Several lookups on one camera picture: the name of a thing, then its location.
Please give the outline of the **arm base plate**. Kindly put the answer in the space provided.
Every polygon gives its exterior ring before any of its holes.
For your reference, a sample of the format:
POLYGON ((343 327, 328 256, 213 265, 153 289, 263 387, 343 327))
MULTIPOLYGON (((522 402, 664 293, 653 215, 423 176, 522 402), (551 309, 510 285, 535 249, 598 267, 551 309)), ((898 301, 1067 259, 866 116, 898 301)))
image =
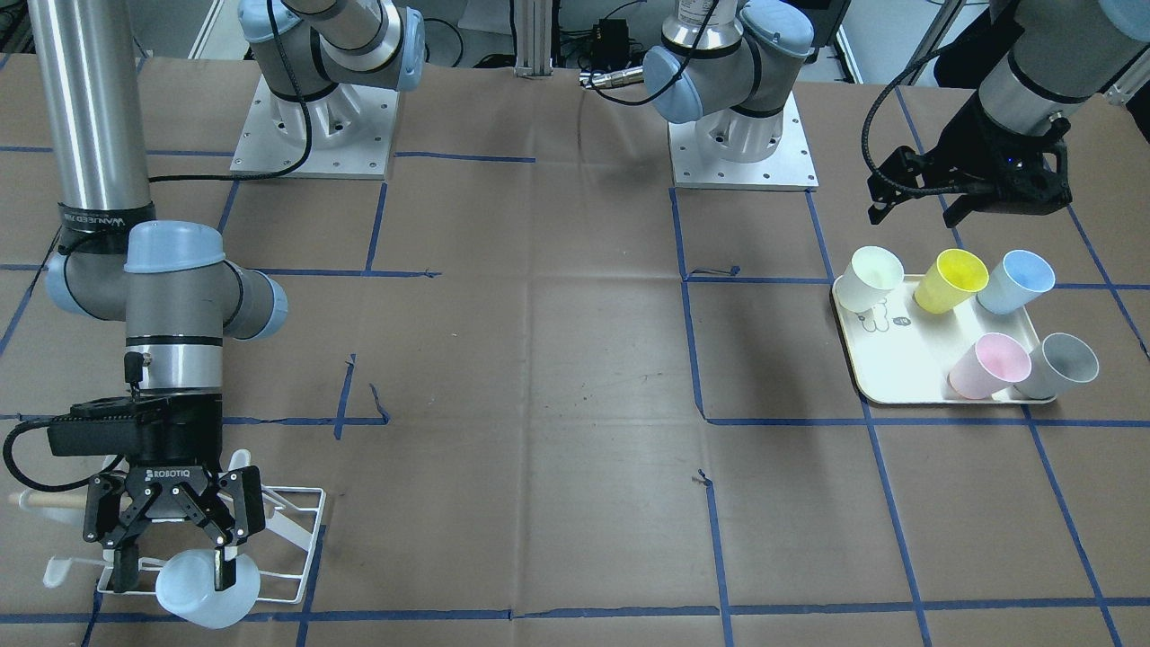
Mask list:
POLYGON ((299 179, 384 180, 399 106, 394 90, 340 84, 300 108, 274 95, 260 79, 230 171, 241 176, 283 171, 308 145, 308 157, 292 172, 299 179))
POLYGON ((668 138, 678 188, 805 191, 820 185, 793 94, 768 118, 730 108, 669 124, 668 138))

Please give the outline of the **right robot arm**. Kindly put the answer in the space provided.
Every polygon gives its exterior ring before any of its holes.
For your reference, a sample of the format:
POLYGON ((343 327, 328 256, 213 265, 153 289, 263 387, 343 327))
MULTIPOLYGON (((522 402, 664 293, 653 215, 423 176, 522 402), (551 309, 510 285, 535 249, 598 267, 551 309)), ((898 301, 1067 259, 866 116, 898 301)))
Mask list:
MULTIPOLYGON (((218 462, 223 342, 275 334, 288 298, 228 261, 215 228, 156 217, 128 5, 29 7, 63 188, 45 287, 62 310, 126 324, 126 396, 45 421, 49 450, 112 456, 80 482, 83 536, 112 559, 112 590, 138 585, 151 525, 191 523, 213 545, 214 590, 227 592, 241 578, 241 545, 264 529, 264 503, 258 467, 218 462)), ((368 130, 353 85, 407 92, 422 74, 422 18, 390 1, 245 1, 241 29, 277 126, 301 146, 283 174, 368 130)))

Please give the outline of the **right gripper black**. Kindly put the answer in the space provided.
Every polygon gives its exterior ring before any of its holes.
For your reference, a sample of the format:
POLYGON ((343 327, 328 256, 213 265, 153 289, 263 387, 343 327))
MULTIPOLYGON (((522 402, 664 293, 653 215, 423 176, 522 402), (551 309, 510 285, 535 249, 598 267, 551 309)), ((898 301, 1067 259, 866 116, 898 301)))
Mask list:
POLYGON ((214 590, 238 578, 238 545, 264 529, 261 473, 256 465, 227 471, 222 456, 221 394, 164 394, 170 413, 158 455, 126 457, 126 473, 103 471, 89 482, 83 537, 112 548, 112 592, 139 585, 139 545, 151 523, 187 521, 214 549, 214 590))

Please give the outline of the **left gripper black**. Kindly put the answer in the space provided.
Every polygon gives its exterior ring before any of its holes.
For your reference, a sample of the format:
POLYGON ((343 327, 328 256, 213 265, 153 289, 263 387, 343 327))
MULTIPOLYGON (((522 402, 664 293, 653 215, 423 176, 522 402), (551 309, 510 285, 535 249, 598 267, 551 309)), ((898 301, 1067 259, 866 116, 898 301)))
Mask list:
POLYGON ((897 147, 882 164, 866 157, 877 226, 903 202, 923 197, 953 195, 943 211, 954 229, 972 211, 1046 216, 1067 208, 1073 199, 1064 134, 1070 120, 1060 113, 1038 122, 1038 134, 1015 134, 998 126, 972 97, 948 124, 933 151, 919 155, 897 147))

